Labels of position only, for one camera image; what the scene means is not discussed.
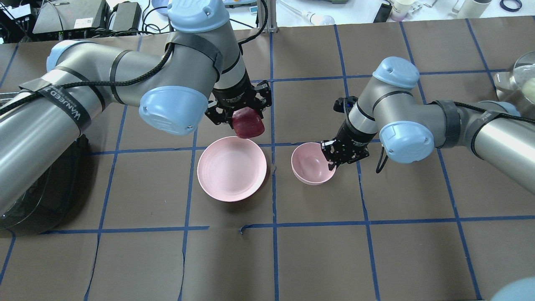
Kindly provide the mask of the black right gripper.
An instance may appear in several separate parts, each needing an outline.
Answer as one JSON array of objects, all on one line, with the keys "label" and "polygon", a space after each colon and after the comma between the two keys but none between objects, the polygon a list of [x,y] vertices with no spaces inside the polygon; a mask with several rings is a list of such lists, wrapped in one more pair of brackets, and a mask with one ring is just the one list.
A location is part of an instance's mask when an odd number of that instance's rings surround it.
[{"label": "black right gripper", "polygon": [[367,158],[370,142],[371,134],[342,125],[333,139],[320,142],[320,148],[329,171],[334,171],[337,166]]}]

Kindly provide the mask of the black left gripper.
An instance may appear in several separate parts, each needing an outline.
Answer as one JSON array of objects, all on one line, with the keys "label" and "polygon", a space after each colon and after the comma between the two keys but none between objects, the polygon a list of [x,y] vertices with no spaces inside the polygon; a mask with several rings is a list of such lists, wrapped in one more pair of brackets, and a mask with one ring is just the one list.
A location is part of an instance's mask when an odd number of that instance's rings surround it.
[{"label": "black left gripper", "polygon": [[246,79],[231,88],[214,88],[214,101],[209,101],[205,115],[214,125],[227,124],[232,127],[232,115],[242,108],[256,110],[263,119],[263,111],[273,104],[273,92],[269,82],[259,82],[256,86]]}]

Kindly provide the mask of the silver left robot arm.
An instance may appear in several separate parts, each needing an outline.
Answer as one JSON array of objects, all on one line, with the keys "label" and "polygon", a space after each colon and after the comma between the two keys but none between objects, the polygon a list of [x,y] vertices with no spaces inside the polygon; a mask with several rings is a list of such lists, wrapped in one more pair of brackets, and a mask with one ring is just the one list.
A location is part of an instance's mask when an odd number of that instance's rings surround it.
[{"label": "silver left robot arm", "polygon": [[174,31],[162,56],[91,41],[65,40],[46,59],[46,74],[19,86],[1,108],[1,214],[79,138],[111,103],[130,105],[150,126],[192,134],[203,116],[235,132],[237,112],[262,118],[272,105],[266,81],[253,86],[229,12],[220,0],[173,0]]}]

